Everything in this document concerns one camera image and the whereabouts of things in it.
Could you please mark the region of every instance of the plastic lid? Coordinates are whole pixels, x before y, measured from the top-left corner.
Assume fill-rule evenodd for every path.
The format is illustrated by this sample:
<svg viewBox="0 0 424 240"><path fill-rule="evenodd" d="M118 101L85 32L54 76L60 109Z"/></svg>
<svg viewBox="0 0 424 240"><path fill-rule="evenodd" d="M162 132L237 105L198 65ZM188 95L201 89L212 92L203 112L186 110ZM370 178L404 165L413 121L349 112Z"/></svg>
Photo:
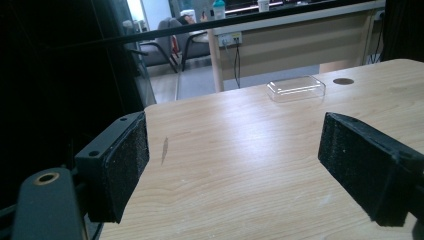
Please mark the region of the plastic lid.
<svg viewBox="0 0 424 240"><path fill-rule="evenodd" d="M268 95L275 102L290 102L325 96L325 84L312 76L272 81Z"/></svg>
<svg viewBox="0 0 424 240"><path fill-rule="evenodd" d="M213 7L225 7L225 2L222 0L215 0Z"/></svg>

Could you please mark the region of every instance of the black foam pad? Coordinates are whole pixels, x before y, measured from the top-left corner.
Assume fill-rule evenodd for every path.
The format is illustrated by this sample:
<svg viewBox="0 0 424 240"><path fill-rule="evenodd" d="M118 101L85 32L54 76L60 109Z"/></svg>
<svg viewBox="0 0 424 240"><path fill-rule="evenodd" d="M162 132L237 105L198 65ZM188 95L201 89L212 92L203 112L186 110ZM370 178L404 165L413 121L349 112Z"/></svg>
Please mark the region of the black foam pad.
<svg viewBox="0 0 424 240"><path fill-rule="evenodd" d="M358 119L327 113L318 158L372 221L403 226L422 181L422 154Z"/></svg>
<svg viewBox="0 0 424 240"><path fill-rule="evenodd" d="M113 122L75 157L88 185L93 222L120 222L125 206L149 161L144 112Z"/></svg>

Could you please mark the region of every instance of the screw hole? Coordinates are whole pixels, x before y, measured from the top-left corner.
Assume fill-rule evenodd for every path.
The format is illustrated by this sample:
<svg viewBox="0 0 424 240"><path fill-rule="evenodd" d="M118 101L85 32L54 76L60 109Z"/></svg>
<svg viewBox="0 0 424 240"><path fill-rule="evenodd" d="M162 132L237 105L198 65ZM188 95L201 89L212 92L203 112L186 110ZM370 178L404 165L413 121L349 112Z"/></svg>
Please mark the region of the screw hole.
<svg viewBox="0 0 424 240"><path fill-rule="evenodd" d="M38 186L50 184L59 178L59 173L46 173L35 179L34 184Z"/></svg>

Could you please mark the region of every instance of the floor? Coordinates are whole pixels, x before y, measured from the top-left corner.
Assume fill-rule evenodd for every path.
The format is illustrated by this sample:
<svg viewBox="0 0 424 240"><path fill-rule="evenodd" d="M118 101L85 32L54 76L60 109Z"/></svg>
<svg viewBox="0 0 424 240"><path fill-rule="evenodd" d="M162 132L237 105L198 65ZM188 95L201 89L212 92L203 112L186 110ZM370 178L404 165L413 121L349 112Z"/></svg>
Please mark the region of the floor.
<svg viewBox="0 0 424 240"><path fill-rule="evenodd" d="M181 72L181 66L178 66L178 73L174 73L169 65L148 67L147 70L157 103L215 93L210 57L188 60L184 72ZM319 66L316 65L244 77L240 79L240 87L267 84L270 81L313 75L318 72ZM225 91L237 88L235 79L224 82Z"/></svg>

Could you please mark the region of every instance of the wood grain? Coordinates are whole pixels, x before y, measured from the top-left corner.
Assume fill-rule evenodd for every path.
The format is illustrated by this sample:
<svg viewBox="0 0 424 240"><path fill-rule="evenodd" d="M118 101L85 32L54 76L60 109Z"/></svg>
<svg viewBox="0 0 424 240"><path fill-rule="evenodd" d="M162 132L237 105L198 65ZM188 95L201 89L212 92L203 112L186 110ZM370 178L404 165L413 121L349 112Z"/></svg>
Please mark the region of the wood grain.
<svg viewBox="0 0 424 240"><path fill-rule="evenodd" d="M325 112L424 153L424 64L315 77L327 85L322 99L276 103L262 85L148 107L150 163L121 224L101 238L412 239L413 216L402 228L371 222L317 154ZM333 83L342 77L354 83Z"/></svg>

